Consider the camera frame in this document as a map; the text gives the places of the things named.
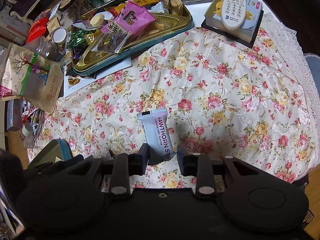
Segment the white flat box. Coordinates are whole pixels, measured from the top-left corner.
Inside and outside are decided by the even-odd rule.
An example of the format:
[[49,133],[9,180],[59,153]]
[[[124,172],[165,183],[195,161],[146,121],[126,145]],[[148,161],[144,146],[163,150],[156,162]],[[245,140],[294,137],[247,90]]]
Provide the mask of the white flat box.
[[[90,74],[89,76],[81,77],[75,74],[64,76],[63,97],[67,97],[75,93],[76,91],[84,88],[85,86],[95,81],[98,81],[99,79],[105,78],[111,74],[114,74],[120,70],[129,68],[131,66],[132,66],[132,60],[131,60],[131,57],[129,56],[120,60],[118,63],[112,64],[111,66],[104,67],[101,70],[94,72],[93,74]],[[80,78],[81,81],[74,86],[70,86],[68,83],[69,78]]]

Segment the red snack packet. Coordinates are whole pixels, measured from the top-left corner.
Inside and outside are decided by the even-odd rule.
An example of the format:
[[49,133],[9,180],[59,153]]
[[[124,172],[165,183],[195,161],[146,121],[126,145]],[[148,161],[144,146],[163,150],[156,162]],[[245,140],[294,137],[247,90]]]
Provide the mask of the red snack packet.
[[48,33],[47,23],[48,23],[48,18],[46,17],[36,20],[31,26],[31,29],[29,30],[26,43],[29,43],[40,36],[46,35]]

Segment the teal tin lid tray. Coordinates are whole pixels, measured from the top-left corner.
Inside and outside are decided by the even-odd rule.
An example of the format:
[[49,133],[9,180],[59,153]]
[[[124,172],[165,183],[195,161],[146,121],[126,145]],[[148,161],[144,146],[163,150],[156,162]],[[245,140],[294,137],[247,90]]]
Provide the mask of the teal tin lid tray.
[[28,168],[33,168],[44,163],[56,163],[72,159],[72,152],[67,141],[54,139],[50,141],[31,161]]

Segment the kraft paper snack bag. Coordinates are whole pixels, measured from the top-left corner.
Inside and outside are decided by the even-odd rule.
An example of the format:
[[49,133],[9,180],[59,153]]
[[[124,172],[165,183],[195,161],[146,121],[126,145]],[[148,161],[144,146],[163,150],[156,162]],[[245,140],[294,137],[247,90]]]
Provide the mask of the kraft paper snack bag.
[[9,44],[1,61],[1,100],[23,98],[31,105],[51,113],[57,103],[63,83],[58,62]]

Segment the clear plastic jar white lid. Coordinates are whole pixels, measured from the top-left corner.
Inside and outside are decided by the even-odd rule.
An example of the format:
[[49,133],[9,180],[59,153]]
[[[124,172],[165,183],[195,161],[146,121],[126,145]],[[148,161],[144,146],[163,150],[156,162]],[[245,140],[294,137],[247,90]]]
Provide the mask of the clear plastic jar white lid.
[[65,27],[58,27],[52,34],[53,41],[48,41],[44,36],[40,36],[23,47],[45,59],[58,62],[63,58],[63,52],[59,49],[59,46],[65,44],[68,30]]

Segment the floral tablecloth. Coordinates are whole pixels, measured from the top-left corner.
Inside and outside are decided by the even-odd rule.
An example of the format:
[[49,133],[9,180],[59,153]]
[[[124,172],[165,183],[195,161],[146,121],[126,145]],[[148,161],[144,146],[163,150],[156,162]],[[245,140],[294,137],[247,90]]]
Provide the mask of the floral tablecloth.
[[166,108],[173,147],[233,155],[288,183],[317,165],[304,90],[261,27],[248,49],[201,28],[168,39],[57,102],[29,159],[53,139],[74,155],[135,153],[137,114]]

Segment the white hawthorn strip packet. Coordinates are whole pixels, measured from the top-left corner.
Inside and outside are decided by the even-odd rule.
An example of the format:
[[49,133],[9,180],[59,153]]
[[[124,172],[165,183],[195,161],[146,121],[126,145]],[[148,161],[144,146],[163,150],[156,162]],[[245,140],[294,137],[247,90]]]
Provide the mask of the white hawthorn strip packet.
[[172,148],[167,117],[168,111],[166,108],[137,114],[137,119],[145,133],[146,143],[149,146],[149,165],[169,161],[176,154]]

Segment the gold teal snack tin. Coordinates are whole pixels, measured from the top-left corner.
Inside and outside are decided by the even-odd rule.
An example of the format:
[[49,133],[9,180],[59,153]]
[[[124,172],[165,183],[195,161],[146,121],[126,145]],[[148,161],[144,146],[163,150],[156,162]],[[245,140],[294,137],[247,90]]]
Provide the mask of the gold teal snack tin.
[[183,6],[181,16],[165,13],[153,13],[157,24],[163,24],[164,29],[157,33],[143,35],[135,38],[132,42],[127,43],[121,53],[106,54],[103,52],[93,51],[93,44],[90,44],[84,51],[77,63],[73,64],[73,70],[77,75],[89,76],[107,66],[119,62],[120,60],[131,56],[137,52],[149,49],[150,47],[161,43],[177,34],[183,33],[193,27],[193,18],[189,10]]

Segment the white remote control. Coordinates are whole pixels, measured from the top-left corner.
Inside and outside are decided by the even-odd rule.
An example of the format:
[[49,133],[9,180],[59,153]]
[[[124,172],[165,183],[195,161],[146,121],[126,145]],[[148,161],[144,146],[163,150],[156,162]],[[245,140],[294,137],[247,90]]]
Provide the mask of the white remote control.
[[246,18],[246,0],[223,0],[221,20],[228,30],[240,28]]

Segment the gold chocolate coin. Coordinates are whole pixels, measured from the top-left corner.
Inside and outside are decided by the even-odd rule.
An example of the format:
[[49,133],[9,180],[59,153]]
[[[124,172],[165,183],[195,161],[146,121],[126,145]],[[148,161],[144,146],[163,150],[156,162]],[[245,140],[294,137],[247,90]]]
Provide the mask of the gold chocolate coin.
[[74,86],[76,84],[78,84],[81,81],[80,78],[69,78],[68,79],[68,83],[70,86]]

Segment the pink snack bag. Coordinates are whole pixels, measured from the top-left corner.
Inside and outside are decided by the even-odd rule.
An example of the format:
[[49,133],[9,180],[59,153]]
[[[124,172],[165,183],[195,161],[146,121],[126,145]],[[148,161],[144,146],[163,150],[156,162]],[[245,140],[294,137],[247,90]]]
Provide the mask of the pink snack bag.
[[156,19],[147,9],[128,1],[119,15],[103,26],[100,31],[106,33],[129,34],[129,37],[136,37],[148,25],[155,22]]

